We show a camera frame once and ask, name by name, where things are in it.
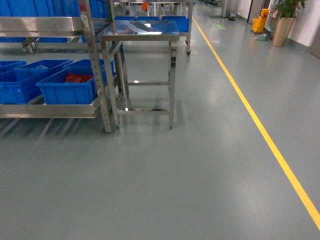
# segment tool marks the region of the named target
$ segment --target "floor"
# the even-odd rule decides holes
[[[320,60],[255,41],[244,21],[194,18],[320,210]],[[195,24],[178,43],[176,113],[0,119],[1,240],[319,240],[320,232]],[[133,80],[167,76],[167,46],[127,43]],[[3,50],[1,60],[87,53]],[[165,87],[132,87],[164,107]]]

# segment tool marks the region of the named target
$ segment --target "glass tabletop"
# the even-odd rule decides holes
[[[105,41],[179,41],[175,21],[116,20],[99,33]]]

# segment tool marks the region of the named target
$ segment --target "yellow floor line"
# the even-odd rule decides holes
[[[206,35],[202,31],[201,27],[199,26],[199,24],[197,23],[197,21],[194,18],[192,18],[192,20],[195,23],[195,25],[197,26],[197,28],[199,29],[200,33],[202,34],[203,38],[205,39],[206,43],[208,44],[208,46],[211,49],[212,53],[214,54],[215,58],[219,62],[219,64],[222,67],[223,71],[227,75],[227,77],[230,80],[230,82],[231,82],[233,88],[235,89],[236,93],[239,95],[241,101],[243,102],[244,106],[246,107],[247,111],[249,112],[249,114],[250,114],[251,118],[253,119],[255,125],[257,126],[257,128],[260,131],[260,133],[264,137],[266,143],[268,144],[268,146],[271,149],[271,151],[273,152],[275,158],[277,159],[277,161],[279,162],[280,166],[282,167],[285,175],[289,179],[289,181],[292,184],[294,190],[296,191],[296,193],[300,197],[302,203],[304,204],[305,208],[307,209],[307,211],[309,212],[310,216],[312,217],[315,225],[320,230],[320,214],[319,214],[318,210],[316,209],[315,205],[312,203],[312,201],[310,200],[310,198],[307,195],[306,191],[301,186],[301,184],[298,181],[297,177],[295,176],[294,172],[291,170],[290,166],[286,162],[285,158],[282,156],[281,152],[277,148],[277,146],[274,143],[274,141],[271,139],[271,137],[268,134],[267,130],[262,125],[262,123],[259,120],[258,116],[256,115],[255,111],[250,106],[248,100],[246,99],[244,94],[241,92],[241,90],[238,87],[236,81],[231,76],[230,72],[228,71],[228,69],[226,68],[224,63],[222,62],[221,58],[219,57],[219,55],[217,54],[215,49],[212,47],[210,41],[208,40],[208,38],[206,37]]]

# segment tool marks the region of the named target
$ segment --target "potted plant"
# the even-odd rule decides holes
[[[305,7],[306,0],[278,0],[274,6],[277,22],[272,39],[274,47],[283,47],[289,36],[290,30],[296,19],[297,10],[300,6]]]

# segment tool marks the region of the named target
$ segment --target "plastic crate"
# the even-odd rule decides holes
[[[135,16],[116,16],[114,20],[134,20]]]
[[[115,76],[116,75],[116,66],[115,66],[115,60],[112,59],[111,62],[111,69],[112,69],[112,75]],[[105,65],[104,65],[104,61],[102,59],[100,59],[100,65],[101,65],[101,69],[102,71],[104,72],[105,71]],[[68,69],[70,71],[72,70],[77,70],[77,69],[80,69],[80,68],[89,68],[89,69],[92,69],[91,68],[91,61],[90,59],[83,59],[83,60],[80,60],[80,61],[76,61],[74,63],[71,63],[67,66],[64,66],[65,69]]]
[[[138,16],[134,20],[136,21],[158,21],[160,18],[158,16]]]
[[[186,19],[186,16],[162,16],[161,20]]]
[[[21,43],[24,40],[24,37],[0,37],[0,43]]]
[[[41,94],[36,83],[47,78],[44,69],[14,69],[0,74],[0,104],[27,104]]]
[[[55,0],[0,0],[3,17],[54,17],[61,16]]]
[[[66,17],[80,17],[78,0],[52,0],[62,15]],[[108,18],[108,7],[106,0],[90,0],[92,16],[94,18]]]
[[[100,43],[100,41],[99,41],[98,38],[97,38],[97,35],[98,35],[98,33],[96,33],[96,35],[95,35],[96,42],[97,42],[97,43]],[[85,44],[87,43],[86,37],[82,36],[82,37],[81,37],[81,40],[82,40],[83,43],[85,43]]]
[[[163,16],[161,20],[175,21],[180,33],[189,32],[190,20],[185,16]]]
[[[150,31],[162,33],[177,32],[177,27],[174,21],[172,21],[172,24],[165,24],[165,21],[149,21],[149,24]]]
[[[66,43],[68,38],[66,37],[41,37],[42,43]]]
[[[90,0],[94,18],[108,18],[106,0]],[[0,0],[2,17],[80,17],[78,0]]]
[[[94,78],[87,82],[66,83],[69,73],[79,75],[94,75],[92,69],[64,69],[38,82],[44,102],[48,105],[90,104],[97,97]]]
[[[59,59],[59,60],[40,60],[34,63],[19,67],[19,69],[45,69],[50,74],[55,74],[64,69],[65,65],[71,64],[71,59]]]
[[[24,60],[23,61],[0,61],[0,74],[26,64],[27,62]]]

